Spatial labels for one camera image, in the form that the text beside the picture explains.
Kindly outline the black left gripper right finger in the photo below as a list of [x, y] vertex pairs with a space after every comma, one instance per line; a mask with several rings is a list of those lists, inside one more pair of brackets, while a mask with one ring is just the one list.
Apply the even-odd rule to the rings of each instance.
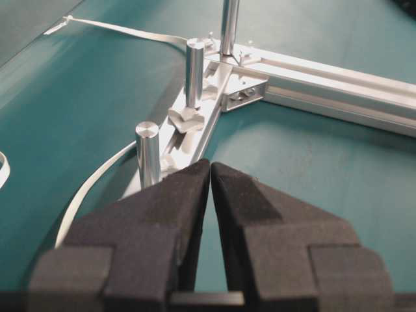
[[211, 165], [227, 286], [254, 311], [392, 311], [382, 258], [345, 219]]

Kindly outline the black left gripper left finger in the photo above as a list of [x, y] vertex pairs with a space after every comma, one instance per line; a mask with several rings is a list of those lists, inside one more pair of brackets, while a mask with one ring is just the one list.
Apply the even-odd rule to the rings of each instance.
[[202, 159], [75, 220], [38, 260], [29, 311], [165, 311], [194, 288], [209, 182]]

